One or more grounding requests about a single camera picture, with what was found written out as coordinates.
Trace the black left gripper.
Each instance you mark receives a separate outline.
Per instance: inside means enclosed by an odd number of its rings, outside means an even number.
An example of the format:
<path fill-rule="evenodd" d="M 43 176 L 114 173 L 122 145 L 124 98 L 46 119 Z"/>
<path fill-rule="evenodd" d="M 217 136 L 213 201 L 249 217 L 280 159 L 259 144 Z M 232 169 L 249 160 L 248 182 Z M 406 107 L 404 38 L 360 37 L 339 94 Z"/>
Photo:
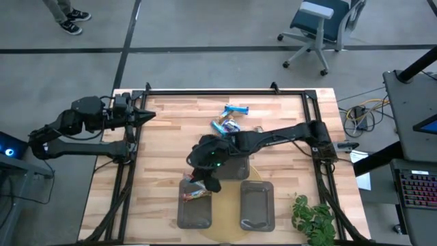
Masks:
<path fill-rule="evenodd" d="M 127 109 L 125 112 L 120 113 L 116 112 L 116 110 L 111 110 L 109 113 L 105 115 L 104 118 L 104 129 L 111 129 L 114 131 L 116 128 L 123 127 L 125 130 L 124 138 L 129 143 L 135 143 L 135 134 L 134 134 L 134 119 L 135 126 L 141 127 L 146 122 L 150 121 L 156 116 L 156 113 L 153 111 L 148 111 L 145 109 L 135 109 L 135 115 L 132 109 Z"/>

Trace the multicolour granola bar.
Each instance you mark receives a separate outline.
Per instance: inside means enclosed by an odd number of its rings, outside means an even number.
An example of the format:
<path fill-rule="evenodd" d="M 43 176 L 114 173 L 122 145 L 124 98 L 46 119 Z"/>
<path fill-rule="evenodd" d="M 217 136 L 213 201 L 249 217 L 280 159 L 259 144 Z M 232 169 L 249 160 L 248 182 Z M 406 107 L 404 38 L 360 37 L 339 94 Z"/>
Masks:
<path fill-rule="evenodd" d="M 183 179 L 192 185 L 196 185 L 200 189 L 205 189 L 204 183 L 202 181 L 196 181 L 192 174 L 184 173 Z"/>

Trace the red yellow granola bar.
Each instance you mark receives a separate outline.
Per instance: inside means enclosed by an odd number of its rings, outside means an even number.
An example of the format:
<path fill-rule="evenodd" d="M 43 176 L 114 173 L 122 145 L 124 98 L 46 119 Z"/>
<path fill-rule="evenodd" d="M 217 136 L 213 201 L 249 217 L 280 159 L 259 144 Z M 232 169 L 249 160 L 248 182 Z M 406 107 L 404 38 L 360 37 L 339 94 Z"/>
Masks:
<path fill-rule="evenodd" d="M 211 196 L 211 192 L 207 190 L 198 190 L 190 193 L 183 193 L 181 195 L 183 202 L 188 202 L 191 200 L 196 200 L 202 197 Z"/>

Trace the light blue granola bar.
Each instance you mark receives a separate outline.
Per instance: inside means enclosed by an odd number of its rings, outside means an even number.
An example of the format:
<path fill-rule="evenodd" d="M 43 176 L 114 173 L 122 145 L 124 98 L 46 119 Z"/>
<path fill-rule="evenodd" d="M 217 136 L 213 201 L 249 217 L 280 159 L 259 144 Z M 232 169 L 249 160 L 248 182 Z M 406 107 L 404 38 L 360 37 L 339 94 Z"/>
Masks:
<path fill-rule="evenodd" d="M 219 133 L 221 136 L 226 136 L 227 131 L 225 130 L 225 128 L 223 126 L 221 126 L 217 121 L 211 121 L 210 123 L 211 127 L 217 132 Z"/>

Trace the bright blue granola bar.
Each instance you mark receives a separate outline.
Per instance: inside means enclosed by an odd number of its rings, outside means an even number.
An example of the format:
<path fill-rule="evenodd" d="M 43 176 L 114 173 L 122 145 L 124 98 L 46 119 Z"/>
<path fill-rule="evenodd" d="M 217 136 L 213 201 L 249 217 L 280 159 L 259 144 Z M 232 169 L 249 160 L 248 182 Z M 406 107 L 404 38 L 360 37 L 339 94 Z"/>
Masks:
<path fill-rule="evenodd" d="M 225 111 L 238 112 L 247 115 L 249 113 L 248 107 L 238 107 L 233 105 L 225 105 Z"/>

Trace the purple granola bar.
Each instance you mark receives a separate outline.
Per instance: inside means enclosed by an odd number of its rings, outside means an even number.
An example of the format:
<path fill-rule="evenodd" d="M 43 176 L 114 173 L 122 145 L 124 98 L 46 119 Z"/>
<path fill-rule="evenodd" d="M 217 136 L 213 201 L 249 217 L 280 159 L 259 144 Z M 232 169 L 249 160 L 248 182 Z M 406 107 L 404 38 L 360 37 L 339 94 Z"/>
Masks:
<path fill-rule="evenodd" d="M 235 120 L 225 120 L 221 126 L 227 133 L 234 133 L 240 131 L 240 125 Z"/>

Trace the clear grey plastic tray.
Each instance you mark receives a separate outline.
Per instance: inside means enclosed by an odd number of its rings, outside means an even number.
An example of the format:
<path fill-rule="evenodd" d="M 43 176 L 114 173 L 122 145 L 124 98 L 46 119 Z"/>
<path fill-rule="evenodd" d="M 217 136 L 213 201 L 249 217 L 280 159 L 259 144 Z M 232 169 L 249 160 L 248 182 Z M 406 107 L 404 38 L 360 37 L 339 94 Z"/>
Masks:
<path fill-rule="evenodd" d="M 200 191 L 201 188 L 187 180 L 179 183 L 177 225 L 181 229 L 207 229 L 212 225 L 212 196 L 205 195 L 185 200 L 183 195 Z"/>
<path fill-rule="evenodd" d="M 214 171 L 212 176 L 219 180 L 245 180 L 249 174 L 249 158 L 240 157 L 227 160 Z"/>
<path fill-rule="evenodd" d="M 244 180 L 241 183 L 240 227 L 255 232 L 274 230 L 274 187 L 271 182 Z"/>

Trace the person's feet in sneakers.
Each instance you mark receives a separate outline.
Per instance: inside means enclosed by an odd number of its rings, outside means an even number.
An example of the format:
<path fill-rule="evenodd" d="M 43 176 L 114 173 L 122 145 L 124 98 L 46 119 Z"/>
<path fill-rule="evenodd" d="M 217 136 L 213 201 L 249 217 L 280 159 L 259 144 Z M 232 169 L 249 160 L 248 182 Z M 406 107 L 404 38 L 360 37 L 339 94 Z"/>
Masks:
<path fill-rule="evenodd" d="M 70 0 L 42 0 L 52 14 L 55 22 L 68 34 L 77 36 L 83 30 L 75 24 L 79 21 L 89 21 L 91 14 L 72 7 Z"/>

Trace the green leafy plant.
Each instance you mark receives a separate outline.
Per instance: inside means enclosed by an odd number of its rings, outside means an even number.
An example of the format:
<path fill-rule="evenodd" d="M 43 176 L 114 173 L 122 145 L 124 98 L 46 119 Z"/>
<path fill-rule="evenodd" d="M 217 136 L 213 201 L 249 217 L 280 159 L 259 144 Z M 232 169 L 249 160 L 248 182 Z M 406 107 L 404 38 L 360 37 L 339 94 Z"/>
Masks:
<path fill-rule="evenodd" d="M 292 225 L 307 237 L 309 246 L 334 246 L 334 218 L 328 205 L 310 206 L 306 195 L 296 195 L 292 205 Z"/>

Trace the computer with blue light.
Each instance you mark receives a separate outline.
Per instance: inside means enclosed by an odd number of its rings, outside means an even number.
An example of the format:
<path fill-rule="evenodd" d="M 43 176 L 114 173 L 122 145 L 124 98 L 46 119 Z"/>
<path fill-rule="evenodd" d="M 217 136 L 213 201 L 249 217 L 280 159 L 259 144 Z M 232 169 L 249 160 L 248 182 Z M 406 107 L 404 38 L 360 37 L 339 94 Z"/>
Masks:
<path fill-rule="evenodd" d="M 13 159 L 22 159 L 27 149 L 27 142 L 0 131 L 0 154 Z"/>

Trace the black diagonal beam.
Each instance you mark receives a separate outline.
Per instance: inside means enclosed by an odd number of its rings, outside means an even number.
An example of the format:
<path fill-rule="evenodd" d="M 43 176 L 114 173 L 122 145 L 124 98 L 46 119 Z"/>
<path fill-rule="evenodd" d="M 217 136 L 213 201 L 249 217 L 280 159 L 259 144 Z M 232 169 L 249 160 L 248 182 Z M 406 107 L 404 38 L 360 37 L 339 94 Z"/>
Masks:
<path fill-rule="evenodd" d="M 353 164 L 355 176 L 361 176 L 373 169 L 389 164 L 393 159 L 403 159 L 404 153 L 399 141 L 370 154 Z"/>

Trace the grey side desk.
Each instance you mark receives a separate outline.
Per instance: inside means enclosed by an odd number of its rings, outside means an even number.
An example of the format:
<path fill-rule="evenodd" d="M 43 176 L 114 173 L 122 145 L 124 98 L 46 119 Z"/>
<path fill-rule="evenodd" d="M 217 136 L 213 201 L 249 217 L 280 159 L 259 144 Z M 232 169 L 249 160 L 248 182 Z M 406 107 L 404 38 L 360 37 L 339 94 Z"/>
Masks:
<path fill-rule="evenodd" d="M 405 84 L 394 72 L 384 72 L 383 79 L 404 157 L 437 162 L 437 135 L 413 130 L 414 125 L 437 114 L 437 81 L 418 74 Z"/>

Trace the backlit black keyboard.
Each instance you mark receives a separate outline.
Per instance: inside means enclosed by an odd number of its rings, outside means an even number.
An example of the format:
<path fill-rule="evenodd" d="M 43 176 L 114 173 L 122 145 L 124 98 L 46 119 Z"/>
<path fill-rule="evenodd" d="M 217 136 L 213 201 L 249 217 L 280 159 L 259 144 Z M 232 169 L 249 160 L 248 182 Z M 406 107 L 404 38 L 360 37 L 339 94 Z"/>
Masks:
<path fill-rule="evenodd" d="M 404 207 L 437 210 L 437 172 L 399 169 L 397 190 Z"/>

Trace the blue lit screen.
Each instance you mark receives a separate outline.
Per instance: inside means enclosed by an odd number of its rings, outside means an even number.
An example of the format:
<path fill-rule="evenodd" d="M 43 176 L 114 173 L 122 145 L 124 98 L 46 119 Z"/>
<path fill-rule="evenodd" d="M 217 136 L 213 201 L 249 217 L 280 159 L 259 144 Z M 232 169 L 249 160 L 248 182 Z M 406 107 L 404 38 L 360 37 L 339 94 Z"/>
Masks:
<path fill-rule="evenodd" d="M 437 135 L 437 114 L 415 124 L 413 131 Z"/>

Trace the black metal table frame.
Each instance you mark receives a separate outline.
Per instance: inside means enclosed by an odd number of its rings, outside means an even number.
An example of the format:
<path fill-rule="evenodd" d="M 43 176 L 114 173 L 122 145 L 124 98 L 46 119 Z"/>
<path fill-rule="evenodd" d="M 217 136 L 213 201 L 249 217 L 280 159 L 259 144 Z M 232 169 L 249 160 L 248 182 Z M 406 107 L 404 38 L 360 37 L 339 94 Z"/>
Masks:
<path fill-rule="evenodd" d="M 333 141 L 345 135 L 331 88 L 312 89 L 319 109 L 304 108 L 300 89 L 214 90 L 194 92 L 152 90 L 146 107 L 156 117 L 142 129 L 128 209 L 125 243 L 207 244 L 215 243 L 200 230 L 183 230 L 177 225 L 179 183 L 189 170 L 185 158 L 199 138 L 211 132 L 225 105 L 247 106 L 238 123 L 251 130 L 261 126 L 270 131 L 303 122 L 307 116 L 320 116 Z M 260 244 L 301 244 L 303 233 L 292 226 L 291 206 L 297 194 L 306 195 L 310 204 L 319 202 L 313 163 L 304 143 L 265 148 L 250 159 L 250 179 L 271 182 L 274 187 L 275 228 Z"/>

